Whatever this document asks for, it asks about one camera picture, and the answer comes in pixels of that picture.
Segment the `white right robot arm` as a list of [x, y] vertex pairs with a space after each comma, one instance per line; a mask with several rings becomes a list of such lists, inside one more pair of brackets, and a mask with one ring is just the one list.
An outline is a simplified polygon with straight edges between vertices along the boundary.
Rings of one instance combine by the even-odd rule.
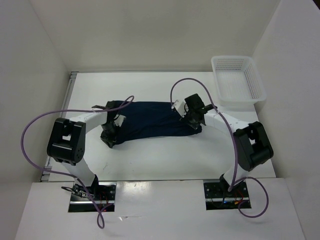
[[219, 178], [219, 191], [225, 197], [232, 196], [253, 169], [274, 156], [261, 122], [239, 120], [219, 111], [212, 103], [205, 105], [197, 93], [185, 98], [182, 119], [193, 128], [204, 125], [231, 137], [235, 160]]

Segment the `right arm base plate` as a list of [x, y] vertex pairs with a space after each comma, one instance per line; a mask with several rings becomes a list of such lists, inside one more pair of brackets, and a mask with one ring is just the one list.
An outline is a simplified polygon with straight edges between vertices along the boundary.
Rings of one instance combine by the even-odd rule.
[[203, 182], [206, 210], [251, 209], [247, 184], [241, 182], [231, 192], [224, 191], [217, 179]]

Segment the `navy blue shorts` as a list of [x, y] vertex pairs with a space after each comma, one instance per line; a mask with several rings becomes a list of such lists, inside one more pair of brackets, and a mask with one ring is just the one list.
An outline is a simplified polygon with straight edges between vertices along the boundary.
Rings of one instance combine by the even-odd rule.
[[171, 110], [170, 102], [138, 101], [119, 111], [125, 117], [115, 134], [102, 132], [100, 139], [109, 147], [124, 142], [157, 138], [187, 137], [202, 132], [202, 127], [194, 129], [180, 120], [181, 116]]

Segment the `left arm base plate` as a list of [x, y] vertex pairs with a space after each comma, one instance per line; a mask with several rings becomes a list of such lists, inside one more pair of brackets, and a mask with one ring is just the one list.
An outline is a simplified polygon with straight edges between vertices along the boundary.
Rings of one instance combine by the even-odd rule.
[[[116, 182], [102, 181], [99, 183], [99, 193], [93, 196], [93, 200], [97, 208], [102, 212], [115, 211], [116, 198]], [[91, 213], [97, 212], [93, 202], [89, 199], [84, 190], [80, 190], [78, 186], [62, 187], [65, 191], [71, 192], [68, 212], [69, 213]]]

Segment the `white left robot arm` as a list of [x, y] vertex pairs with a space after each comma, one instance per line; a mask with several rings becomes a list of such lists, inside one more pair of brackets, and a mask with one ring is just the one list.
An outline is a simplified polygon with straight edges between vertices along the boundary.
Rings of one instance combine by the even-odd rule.
[[95, 105], [101, 112], [86, 112], [72, 118], [57, 118], [47, 145], [47, 154], [56, 162], [62, 164], [75, 180], [71, 191], [89, 200], [96, 199], [103, 191], [99, 179], [85, 161], [86, 134], [101, 126], [102, 140], [113, 147], [126, 117], [119, 114], [118, 108], [124, 103], [116, 104], [109, 101], [106, 106]]

